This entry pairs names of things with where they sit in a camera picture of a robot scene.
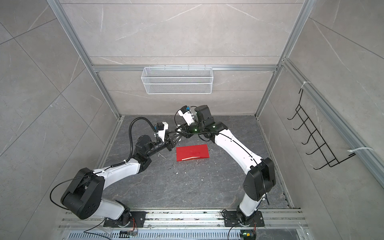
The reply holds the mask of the red envelope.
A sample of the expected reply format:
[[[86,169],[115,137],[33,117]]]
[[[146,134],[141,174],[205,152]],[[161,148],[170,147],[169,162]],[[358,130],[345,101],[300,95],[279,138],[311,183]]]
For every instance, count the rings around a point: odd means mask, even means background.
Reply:
[[[208,159],[210,157],[207,145],[177,147],[177,162]]]

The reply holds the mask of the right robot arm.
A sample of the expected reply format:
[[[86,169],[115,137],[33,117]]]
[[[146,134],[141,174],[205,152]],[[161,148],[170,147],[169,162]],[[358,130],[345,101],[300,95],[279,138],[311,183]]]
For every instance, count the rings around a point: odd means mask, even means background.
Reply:
[[[176,131],[184,137],[203,135],[225,150],[246,174],[243,182],[245,195],[237,207],[237,223],[251,224],[262,200],[268,198],[269,191],[276,185],[275,164],[270,158],[263,159],[242,144],[221,122],[195,122],[178,125]]]

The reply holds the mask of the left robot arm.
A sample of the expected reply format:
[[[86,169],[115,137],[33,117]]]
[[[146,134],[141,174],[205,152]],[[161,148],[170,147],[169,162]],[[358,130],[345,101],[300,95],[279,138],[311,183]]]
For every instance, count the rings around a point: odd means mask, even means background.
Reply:
[[[150,156],[163,149],[171,151],[180,138],[181,135],[170,136],[168,132],[158,141],[152,141],[148,135],[140,136],[127,160],[103,169],[79,170],[63,193],[61,204],[81,220],[102,217],[108,224],[118,227],[130,225],[133,221],[130,208],[118,200],[103,198],[103,191],[122,179],[146,170],[152,162]]]

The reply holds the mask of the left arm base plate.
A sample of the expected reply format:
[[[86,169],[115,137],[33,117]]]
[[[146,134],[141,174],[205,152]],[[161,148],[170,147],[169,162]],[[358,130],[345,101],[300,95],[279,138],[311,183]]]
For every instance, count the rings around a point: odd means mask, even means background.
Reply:
[[[103,227],[111,228],[142,228],[146,220],[147,213],[144,211],[133,211],[125,214],[118,220],[106,219]]]

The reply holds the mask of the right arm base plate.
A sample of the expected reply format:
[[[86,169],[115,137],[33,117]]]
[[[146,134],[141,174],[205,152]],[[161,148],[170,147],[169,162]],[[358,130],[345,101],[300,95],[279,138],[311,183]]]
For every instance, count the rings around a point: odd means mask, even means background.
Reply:
[[[264,217],[260,211],[246,217],[241,211],[222,210],[221,215],[226,227],[264,227]]]

